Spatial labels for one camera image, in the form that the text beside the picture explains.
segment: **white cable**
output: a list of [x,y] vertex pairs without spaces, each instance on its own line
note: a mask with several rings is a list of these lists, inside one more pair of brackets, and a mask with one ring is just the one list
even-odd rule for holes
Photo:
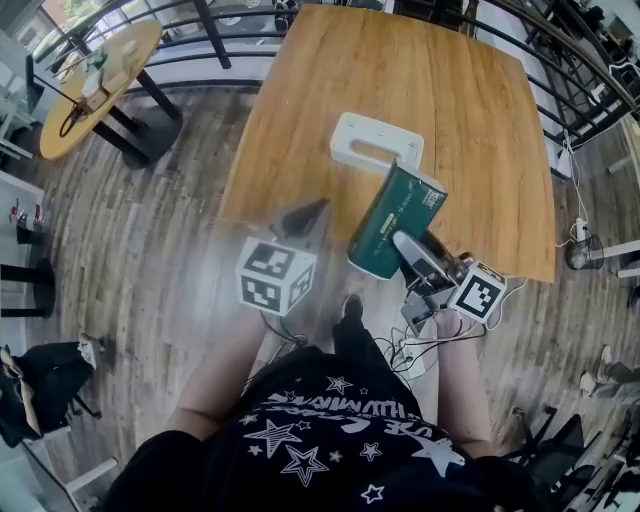
[[494,331],[500,325],[500,322],[502,321],[502,308],[504,307],[504,303],[507,302],[507,299],[511,297],[511,295],[513,295],[515,292],[523,288],[525,284],[527,284],[526,277],[524,278],[524,281],[522,281],[521,285],[516,286],[513,290],[511,290],[509,293],[507,293],[504,296],[504,298],[502,299],[502,302],[500,302],[500,316],[498,317],[498,321],[496,322],[496,325],[494,325],[493,327],[489,327],[489,319],[487,319],[487,323],[485,324],[487,331]]
[[[575,157],[575,150],[571,146],[571,142],[569,141],[569,133],[566,130],[564,131],[564,137],[565,139],[564,139],[564,142],[562,143],[562,149],[563,151],[566,150],[569,153],[569,167],[571,169],[571,181],[573,183],[574,188],[576,189],[576,197],[578,198],[578,217],[581,217],[582,213],[584,212],[585,224],[589,224],[589,212],[587,212],[587,208],[584,205],[582,196],[580,195],[580,178],[582,176],[582,170],[578,165],[578,161],[576,160],[576,157]],[[555,244],[557,248],[564,247],[571,241],[577,242],[578,233],[576,232],[576,234],[573,235],[572,233],[573,228],[577,229],[575,222],[569,228],[569,239],[565,240],[561,244]]]
[[628,68],[631,67],[633,68],[633,70],[638,74],[638,76],[640,77],[640,69],[638,68],[638,66],[636,66],[633,62],[631,62],[630,60],[628,60],[627,62],[623,62],[622,64],[610,64],[609,65],[609,74],[611,75],[611,70],[612,69],[623,69],[623,68]]

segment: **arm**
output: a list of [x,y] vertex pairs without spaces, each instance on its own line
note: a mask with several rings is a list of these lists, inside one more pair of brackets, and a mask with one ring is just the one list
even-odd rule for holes
[[232,316],[213,350],[187,380],[165,430],[204,440],[220,428],[240,400],[266,326],[260,313],[242,307]]
[[[439,338],[455,336],[460,328],[460,318],[453,312],[439,313],[435,321]],[[465,331],[469,323],[463,323]],[[444,343],[438,347],[438,360],[438,425],[473,458],[495,455],[491,446],[489,401],[475,342]]]

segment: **green box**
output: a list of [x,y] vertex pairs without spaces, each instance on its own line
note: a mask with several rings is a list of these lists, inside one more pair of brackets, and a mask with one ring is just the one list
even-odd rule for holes
[[349,263],[378,279],[391,279],[402,262],[393,233],[402,230],[420,239],[446,198],[440,182],[394,162],[351,237]]

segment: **white marker cube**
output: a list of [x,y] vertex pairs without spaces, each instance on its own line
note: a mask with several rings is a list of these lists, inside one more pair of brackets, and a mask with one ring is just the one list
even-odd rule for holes
[[507,291],[506,279],[479,261],[469,267],[469,273],[458,288],[449,306],[481,323],[486,323]]
[[236,265],[238,299],[285,316],[311,289],[317,255],[249,237]]

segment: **wooden table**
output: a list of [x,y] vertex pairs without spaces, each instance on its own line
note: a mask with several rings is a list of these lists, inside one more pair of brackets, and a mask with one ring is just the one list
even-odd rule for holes
[[[147,167],[155,163],[171,147],[182,127],[182,116],[144,71],[144,66],[155,51],[161,36],[162,25],[155,20],[145,20],[121,30],[101,46],[106,50],[107,56],[110,53],[120,55],[120,49],[125,44],[135,41],[136,49],[131,56],[130,79],[111,94],[95,112],[77,122],[64,137],[60,136],[60,127],[71,112],[73,103],[59,96],[49,110],[42,128],[42,156],[54,159],[66,154],[92,130],[120,149],[125,163],[131,168]],[[62,91],[70,98],[80,99],[86,76],[84,66],[78,65],[65,82]],[[131,119],[118,109],[115,103],[135,79],[156,100],[158,107],[149,109],[141,117]],[[126,139],[103,122],[107,114],[129,131]]]
[[343,112],[425,140],[420,169],[449,198],[430,229],[453,253],[552,282],[555,217],[536,105],[520,62],[418,20],[305,5],[251,112],[222,217],[265,223],[298,200],[331,200],[348,240],[382,179],[332,160]]

